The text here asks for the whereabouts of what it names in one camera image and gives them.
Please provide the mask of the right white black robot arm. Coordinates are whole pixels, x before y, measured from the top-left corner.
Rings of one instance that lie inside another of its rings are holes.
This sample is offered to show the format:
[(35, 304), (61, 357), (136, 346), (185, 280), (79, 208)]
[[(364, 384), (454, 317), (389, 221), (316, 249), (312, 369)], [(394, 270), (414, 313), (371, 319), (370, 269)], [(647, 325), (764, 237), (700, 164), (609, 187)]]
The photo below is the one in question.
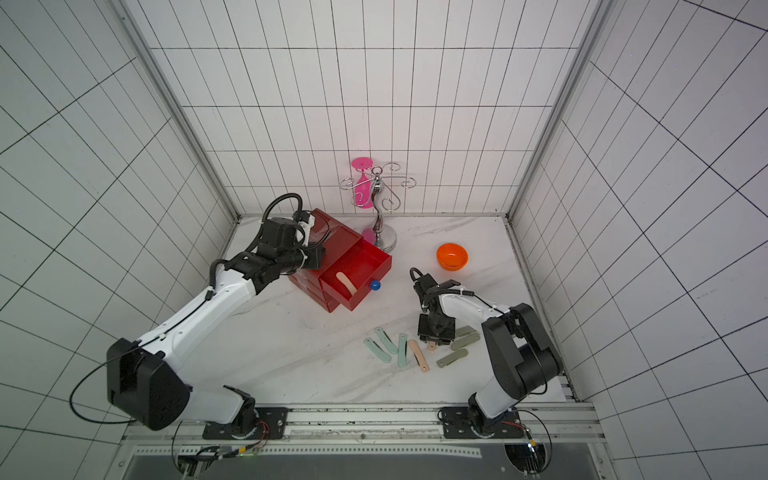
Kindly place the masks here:
[(562, 359), (530, 305), (495, 304), (455, 280), (439, 283), (415, 267), (409, 276), (421, 307), (422, 341), (451, 344), (458, 336), (458, 320), (485, 341), (493, 378), (468, 400), (475, 429), (499, 422), (517, 403), (561, 374)]

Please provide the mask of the red plastic drawer cabinet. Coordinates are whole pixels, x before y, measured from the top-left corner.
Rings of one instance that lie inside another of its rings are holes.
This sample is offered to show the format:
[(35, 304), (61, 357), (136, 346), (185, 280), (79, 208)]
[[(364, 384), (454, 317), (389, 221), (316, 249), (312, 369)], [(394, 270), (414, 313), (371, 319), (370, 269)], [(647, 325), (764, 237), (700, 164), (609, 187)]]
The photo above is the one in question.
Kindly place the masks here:
[(311, 211), (315, 224), (310, 231), (310, 252), (318, 254), (320, 261), (312, 263), (314, 269), (301, 269), (289, 280), (327, 312), (340, 305), (350, 306), (352, 293), (338, 278), (344, 270), (342, 261), (362, 236), (320, 209)]

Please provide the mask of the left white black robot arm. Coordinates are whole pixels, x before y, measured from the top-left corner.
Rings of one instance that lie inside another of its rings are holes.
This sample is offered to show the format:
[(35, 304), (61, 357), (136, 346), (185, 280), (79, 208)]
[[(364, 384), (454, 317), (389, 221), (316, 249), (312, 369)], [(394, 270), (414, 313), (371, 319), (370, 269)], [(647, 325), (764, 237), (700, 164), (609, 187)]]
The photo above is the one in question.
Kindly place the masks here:
[(203, 421), (238, 438), (251, 435), (260, 424), (251, 395), (232, 386), (195, 387), (180, 371), (204, 339), (272, 282), (320, 268), (325, 247), (310, 238), (315, 222), (307, 210), (263, 219), (243, 252), (213, 261), (208, 286), (187, 305), (138, 339), (113, 343), (106, 354), (108, 402), (153, 431)]

